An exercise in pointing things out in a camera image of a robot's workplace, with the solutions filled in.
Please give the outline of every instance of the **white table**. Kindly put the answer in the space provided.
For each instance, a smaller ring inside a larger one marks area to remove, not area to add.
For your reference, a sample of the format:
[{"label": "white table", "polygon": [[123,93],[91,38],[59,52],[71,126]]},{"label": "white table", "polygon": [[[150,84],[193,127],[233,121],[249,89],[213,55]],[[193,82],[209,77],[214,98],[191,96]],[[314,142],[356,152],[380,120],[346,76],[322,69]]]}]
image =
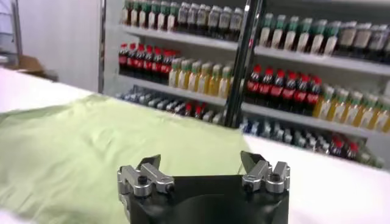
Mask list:
[{"label": "white table", "polygon": [[[91,94],[0,69],[0,112],[61,105]],[[390,223],[390,174],[258,137],[251,151],[291,167],[289,223]]]}]

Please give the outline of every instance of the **shelf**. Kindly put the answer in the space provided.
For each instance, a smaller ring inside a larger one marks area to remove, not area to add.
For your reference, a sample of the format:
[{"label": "shelf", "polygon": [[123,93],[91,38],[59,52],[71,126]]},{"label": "shelf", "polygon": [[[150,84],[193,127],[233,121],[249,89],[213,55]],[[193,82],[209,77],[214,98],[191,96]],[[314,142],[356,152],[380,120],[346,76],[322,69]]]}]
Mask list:
[{"label": "shelf", "polygon": [[314,117],[308,117],[308,116],[289,113],[281,110],[275,110],[268,107],[261,107],[249,103],[242,103],[241,109],[247,113],[259,114],[262,116],[280,119],[295,124],[302,124],[309,127],[335,131],[335,132],[344,133],[347,135],[353,135],[362,138],[370,138],[370,137],[389,138],[390,137],[387,134],[379,133],[377,131],[372,131],[363,128],[356,128],[350,125],[324,121]]},{"label": "shelf", "polygon": [[175,33],[175,32],[144,29],[144,28],[132,27],[126,25],[122,25],[122,28],[127,33],[131,33],[142,37],[150,37],[150,38],[156,38],[162,40],[188,43],[188,44],[218,48],[218,49],[223,49],[228,51],[237,50],[237,43],[232,41],[217,40],[213,38],[201,37],[201,36],[186,34],[186,33]]},{"label": "shelf", "polygon": [[133,85],[137,85],[137,86],[147,88],[147,89],[152,89],[152,90],[162,92],[162,93],[168,93],[168,94],[172,94],[175,96],[180,96],[183,98],[197,100],[197,101],[210,103],[213,105],[219,105],[219,106],[224,106],[226,103],[225,99],[222,99],[219,97],[213,97],[213,96],[208,96],[208,95],[204,95],[204,94],[194,93],[194,92],[191,92],[188,90],[173,88],[170,86],[166,86],[166,85],[162,85],[162,84],[158,84],[158,83],[154,83],[154,82],[150,82],[150,81],[146,81],[146,80],[142,80],[142,79],[136,79],[136,78],[128,77],[128,76],[124,76],[124,75],[121,75],[121,77],[126,78],[129,81],[129,83],[132,83]]},{"label": "shelf", "polygon": [[276,58],[281,60],[296,61],[315,66],[328,68],[345,69],[372,75],[390,76],[390,65],[383,65],[354,58],[342,58],[337,56],[311,55],[300,52],[284,51],[257,46],[255,55]]}]

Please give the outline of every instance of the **light green towel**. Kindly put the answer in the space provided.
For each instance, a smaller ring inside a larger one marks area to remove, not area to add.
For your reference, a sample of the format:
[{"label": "light green towel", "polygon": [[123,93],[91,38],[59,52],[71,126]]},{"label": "light green towel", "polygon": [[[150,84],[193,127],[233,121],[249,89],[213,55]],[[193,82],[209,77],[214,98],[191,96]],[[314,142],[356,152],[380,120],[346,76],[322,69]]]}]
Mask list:
[{"label": "light green towel", "polygon": [[127,223],[116,171],[161,154],[168,175],[237,173],[240,132],[91,96],[0,114],[0,208],[37,223]]}]

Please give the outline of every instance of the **white wall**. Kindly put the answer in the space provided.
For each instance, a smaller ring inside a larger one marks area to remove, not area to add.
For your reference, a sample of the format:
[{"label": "white wall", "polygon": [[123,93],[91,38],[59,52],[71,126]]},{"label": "white wall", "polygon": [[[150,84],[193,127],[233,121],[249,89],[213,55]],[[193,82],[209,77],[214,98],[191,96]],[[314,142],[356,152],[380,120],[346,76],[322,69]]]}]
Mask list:
[{"label": "white wall", "polygon": [[101,0],[19,0],[23,54],[60,82],[98,90]]}]

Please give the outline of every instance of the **black pole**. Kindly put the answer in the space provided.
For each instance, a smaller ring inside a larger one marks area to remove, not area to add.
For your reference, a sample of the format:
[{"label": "black pole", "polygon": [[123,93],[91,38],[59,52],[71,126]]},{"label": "black pole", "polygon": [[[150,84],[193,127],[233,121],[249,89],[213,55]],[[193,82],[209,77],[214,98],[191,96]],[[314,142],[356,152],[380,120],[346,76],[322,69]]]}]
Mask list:
[{"label": "black pole", "polygon": [[247,0],[244,8],[243,25],[238,40],[238,48],[233,70],[234,81],[227,98],[225,109],[226,127],[237,128],[240,122],[243,87],[254,54],[255,37],[260,22],[263,0]]}]

